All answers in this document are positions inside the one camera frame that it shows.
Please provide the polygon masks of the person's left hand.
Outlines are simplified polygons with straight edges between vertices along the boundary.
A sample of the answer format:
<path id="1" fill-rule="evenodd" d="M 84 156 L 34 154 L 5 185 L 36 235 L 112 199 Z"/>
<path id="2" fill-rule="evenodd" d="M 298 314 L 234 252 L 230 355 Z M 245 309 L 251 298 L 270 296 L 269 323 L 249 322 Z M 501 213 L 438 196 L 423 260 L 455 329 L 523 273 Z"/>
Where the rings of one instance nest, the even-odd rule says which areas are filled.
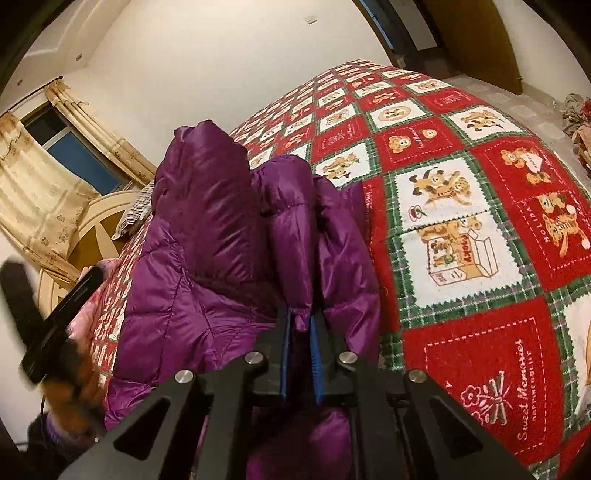
<path id="1" fill-rule="evenodd" d="M 100 375 L 96 369 L 89 347 L 77 344 L 81 362 L 77 370 L 77 384 L 80 386 L 78 398 L 90 408 L 102 407 L 105 390 L 100 384 Z M 74 387 L 60 380 L 45 380 L 42 390 L 49 405 L 48 417 L 60 434 L 74 439 L 81 439 L 92 431 L 91 420 L 77 406 Z"/>

